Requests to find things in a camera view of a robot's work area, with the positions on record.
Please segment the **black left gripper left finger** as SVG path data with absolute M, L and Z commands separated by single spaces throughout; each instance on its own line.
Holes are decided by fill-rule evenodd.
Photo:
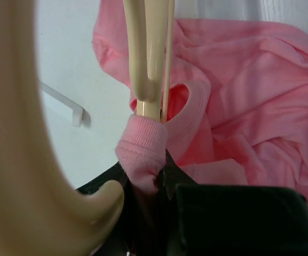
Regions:
M 129 178 L 121 165 L 119 163 L 114 164 L 108 170 L 76 190 L 81 194 L 91 195 L 97 192 L 109 180 L 116 180 L 122 185 L 125 194 L 124 207 L 109 237 L 100 248 L 94 250 L 91 254 L 95 256 L 135 255 L 136 198 Z

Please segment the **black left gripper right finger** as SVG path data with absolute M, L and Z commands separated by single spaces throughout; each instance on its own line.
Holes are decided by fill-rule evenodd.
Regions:
M 292 189 L 199 185 L 167 154 L 159 195 L 166 255 L 308 255 L 308 205 Z

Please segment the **beige plastic hanger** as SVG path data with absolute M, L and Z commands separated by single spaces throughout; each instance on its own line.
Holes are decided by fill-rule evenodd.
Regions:
M 123 1 L 136 114 L 160 121 L 175 1 Z M 90 255 L 111 234 L 124 189 L 74 190 L 53 155 L 38 92 L 34 1 L 0 1 L 0 255 Z

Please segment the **pink t shirt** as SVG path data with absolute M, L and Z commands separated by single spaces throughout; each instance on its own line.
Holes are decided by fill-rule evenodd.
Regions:
M 169 152 L 200 184 L 280 186 L 308 201 L 308 35 L 290 25 L 174 24 L 168 121 L 130 116 L 116 155 L 147 197 Z

